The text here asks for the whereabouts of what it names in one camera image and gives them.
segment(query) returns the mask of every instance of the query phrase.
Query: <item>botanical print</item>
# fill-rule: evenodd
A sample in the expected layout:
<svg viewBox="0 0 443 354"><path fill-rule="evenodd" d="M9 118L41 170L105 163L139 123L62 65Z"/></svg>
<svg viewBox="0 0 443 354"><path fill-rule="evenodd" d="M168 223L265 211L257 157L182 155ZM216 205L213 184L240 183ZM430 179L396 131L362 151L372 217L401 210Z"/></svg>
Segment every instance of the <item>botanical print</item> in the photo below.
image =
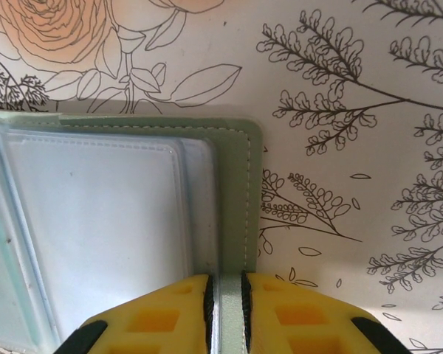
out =
<svg viewBox="0 0 443 354"><path fill-rule="evenodd" d="M435 1L374 1L374 5L389 7L390 12L404 15L397 24L415 18L420 21L443 21L443 12ZM276 118L289 117L291 128L304 127L317 133L308 139L308 156L323 154L330 145L342 150L347 142L357 139L363 128L374 128L377 118L374 110L387 105L402 103L420 105L443 110L439 105L400 97L363 82L361 53L364 41L357 39L351 27L340 28L333 17L324 18L320 10L312 14L301 12L299 25L295 30L286 31L282 24L262 29L264 39L256 47L258 52L269 53L269 62L286 62L287 70L301 74L304 80L314 86L328 86L327 94L317 93L307 97L305 92L281 92L278 108L272 113ZM407 67L420 66L423 72L432 72L431 79L443 83L443 49L431 49L430 38L423 37L415 45L410 37L391 43L390 54L394 60L403 60ZM375 92L385 98L373 105L346 107L342 103L346 85L358 86Z"/></svg>
<svg viewBox="0 0 443 354"><path fill-rule="evenodd" d="M201 61L200 67L188 69L183 59L169 60L167 49L174 48L178 55L175 48L183 41L181 34L190 31L190 22L203 16L200 13L222 14L230 7L228 1L0 0L0 109L62 111L75 103L80 111L96 114L159 114L171 106L218 104L223 99L217 98L234 91L240 98L233 106L246 108L244 112L266 126L258 256L261 262L279 263L267 271L373 308L412 353L443 353L443 1L239 3L246 8L240 10L244 17L236 34L246 49L235 54L224 49L227 53L215 62ZM250 11L263 6L263 13ZM282 10L270 13L274 7ZM135 13L151 15L142 21ZM361 21L368 26L374 22L380 34L374 37L365 31ZM384 39L386 33L391 39ZM386 47L374 38L386 41ZM196 52L199 39L193 38L194 45L184 49ZM210 45L231 49L236 40L213 40ZM371 56L378 58L372 62L377 67L369 67ZM149 57L156 61L146 60ZM12 74L17 63L35 71ZM419 77L424 85L419 89L426 95L368 76L393 65L397 72ZM252 69L255 74L243 77L242 83L241 70L244 75ZM275 70L274 82L265 80L264 75L270 77ZM279 72L285 76L276 77ZM256 97L256 108L244 102L258 93L257 86L271 85L271 91ZM408 164L415 165L406 179L397 181L396 189L381 185L383 176L372 169L383 164L387 170L392 156L371 154L371 162L364 165L348 160L368 147L368 137L380 138L381 149L389 144L384 134L393 135L393 127L389 130L391 121L383 112L391 110L397 112L395 119L414 115L413 124L403 125L400 133L420 155ZM267 113L258 116L259 111ZM273 127L279 129L273 133ZM409 159L410 151L396 153ZM341 163L330 167L337 159ZM312 170L317 166L332 176ZM365 189L376 185L381 193L393 192L371 210ZM383 217L385 231L351 227L370 221L368 216L378 210L389 213L378 217ZM289 256L280 254L282 245L274 242L284 230L293 239L286 247L292 249ZM308 237L315 243L307 242ZM359 269L356 274L348 272L350 264L352 271ZM338 265L345 269L330 276ZM358 295L356 282L367 282L368 289ZM408 318L417 308L404 310L404 301L423 294L419 309L433 320L433 338L418 333ZM367 299L361 302L361 296Z"/></svg>
<svg viewBox="0 0 443 354"><path fill-rule="evenodd" d="M134 58L172 44L193 14L223 0L0 0L0 109L39 110L48 100L88 101L89 113L160 112L159 105L203 105L223 95L241 67L219 64L164 89L166 64L146 67ZM150 13L141 21L135 13ZM13 77L22 60L55 74Z"/></svg>
<svg viewBox="0 0 443 354"><path fill-rule="evenodd" d="M411 27L421 23L432 26L443 21L443 9L434 0L376 0L364 11L376 6L389 9L382 19L398 13L397 26L408 21L411 21ZM402 198L392 206L392 210L406 209L411 224L406 227L392 226L393 235L403 237L404 241L419 238L424 246L409 247L405 253L371 257L368 267L369 274L380 271L385 276L380 283L386 286L390 294L397 285L411 291L413 282L421 283L423 276L434 277L437 271L443 270L443 107L400 97L362 81L361 53L364 41L357 39L351 27L340 28L333 17L324 18L320 10L310 15L305 10L301 11L295 30L286 31L282 24L273 28L265 24L262 35L264 39L256 49L261 53L268 52L269 62L286 62L287 70L301 74L313 86L329 88L327 94L319 92L315 97L307 97L304 92L291 94L283 90L280 104L272 113L278 119L289 117L291 128L304 127L317 131L308 138L308 156L324 154L329 146L342 150L346 143L357 139L362 128L376 127L378 118L373 114L376 108L407 103L441 111L438 117L426 114L423 125L417 126L415 132L417 137L427 137L427 145L437 146L435 153L425 152L425 161L431 162L430 168L437 172L429 179L419 174L413 187L405 188ZM405 62L410 70L420 68L424 74L430 75L434 83L443 85L443 49L434 48L429 36L423 36L418 41L410 36L393 41L389 54L392 60ZM347 107L341 99L348 84L373 91L386 100L373 105ZM269 241L265 238L267 228L260 231L264 249L266 246L269 248ZM425 247L435 237L441 243Z"/></svg>
<svg viewBox="0 0 443 354"><path fill-rule="evenodd" d="M259 245L264 252L272 254L268 230L277 228L310 229L323 233L325 236L361 242L356 238L343 235L334 225L336 218L345 215L351 209L351 205L345 203L342 197L333 195L332 191L317 186L309 178L298 173L290 173L287 181L298 191L301 201L283 194L282 187L286 183L285 178L280 178L277 173L272 173L268 169L263 171L261 185L263 216L261 219L269 221L267 226L259 229ZM352 203L355 208L360 208L356 200ZM300 247L299 252L307 257L321 254L320 251L309 247Z"/></svg>

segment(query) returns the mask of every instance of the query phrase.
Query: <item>black rubber edge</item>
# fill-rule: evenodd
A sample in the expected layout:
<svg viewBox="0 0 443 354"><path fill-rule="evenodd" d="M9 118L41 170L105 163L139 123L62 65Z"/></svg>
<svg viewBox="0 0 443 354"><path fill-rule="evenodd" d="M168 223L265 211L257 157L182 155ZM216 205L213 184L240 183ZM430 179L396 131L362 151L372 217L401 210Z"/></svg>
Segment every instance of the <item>black rubber edge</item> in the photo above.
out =
<svg viewBox="0 0 443 354"><path fill-rule="evenodd" d="M253 310L251 297L251 284L246 271L241 273L241 305L244 317L244 337L246 339L246 349L251 349L251 311Z"/></svg>
<svg viewBox="0 0 443 354"><path fill-rule="evenodd" d="M87 354L108 327L105 321L95 321L75 330L54 354Z"/></svg>
<svg viewBox="0 0 443 354"><path fill-rule="evenodd" d="M399 339L382 324L364 317L354 317L351 322L369 339L381 354L411 354Z"/></svg>
<svg viewBox="0 0 443 354"><path fill-rule="evenodd" d="M204 292L204 320L205 320L205 343L207 344L207 353L212 348L212 330L213 330L213 308L215 300L213 298L213 277L210 275L207 280Z"/></svg>

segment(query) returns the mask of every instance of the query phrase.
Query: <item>floral paper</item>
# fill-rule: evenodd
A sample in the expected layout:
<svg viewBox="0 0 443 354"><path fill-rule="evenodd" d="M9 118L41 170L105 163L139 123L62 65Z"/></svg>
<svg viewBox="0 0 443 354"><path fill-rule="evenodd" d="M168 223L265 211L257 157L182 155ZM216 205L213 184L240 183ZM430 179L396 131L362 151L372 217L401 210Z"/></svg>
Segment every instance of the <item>floral paper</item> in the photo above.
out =
<svg viewBox="0 0 443 354"><path fill-rule="evenodd" d="M258 270L443 353L443 0L0 0L0 109L252 117Z"/></svg>

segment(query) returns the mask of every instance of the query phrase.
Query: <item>orange rose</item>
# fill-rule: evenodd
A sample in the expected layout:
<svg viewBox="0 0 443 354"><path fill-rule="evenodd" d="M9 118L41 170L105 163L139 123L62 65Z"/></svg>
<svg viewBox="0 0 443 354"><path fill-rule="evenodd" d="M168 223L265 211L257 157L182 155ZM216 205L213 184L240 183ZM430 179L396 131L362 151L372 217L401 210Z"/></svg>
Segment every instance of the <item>orange rose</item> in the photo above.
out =
<svg viewBox="0 0 443 354"><path fill-rule="evenodd" d="M174 9L203 13L224 0L111 0L117 24L131 31L146 31L167 21Z"/></svg>
<svg viewBox="0 0 443 354"><path fill-rule="evenodd" d="M106 0L0 0L0 19L22 59L51 72L94 68L111 29Z"/></svg>

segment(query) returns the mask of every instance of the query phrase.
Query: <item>white stitching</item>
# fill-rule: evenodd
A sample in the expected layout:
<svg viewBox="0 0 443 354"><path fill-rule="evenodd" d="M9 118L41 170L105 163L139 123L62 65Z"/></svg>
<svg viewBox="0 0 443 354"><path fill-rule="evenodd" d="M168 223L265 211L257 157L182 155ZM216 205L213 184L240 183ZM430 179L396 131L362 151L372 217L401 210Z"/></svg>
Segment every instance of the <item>white stitching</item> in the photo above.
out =
<svg viewBox="0 0 443 354"><path fill-rule="evenodd" d="M236 133L243 133L246 137L248 148L247 148L247 186L246 186L246 221L244 223L244 264L243 268L246 269L247 266L247 241L248 241L248 226L249 226L249 215L250 215L250 181L251 181L251 140L250 136L242 130L232 129L232 128L219 128L219 127L192 127L192 126L170 126L170 125L66 125L61 123L54 122L18 122L19 124L25 125L54 125L58 127L69 127L69 128L116 128L116 129L124 129L124 128L133 128L133 129L160 129L160 128L168 128L168 129L205 129L205 130L219 130L219 131L235 131Z"/></svg>

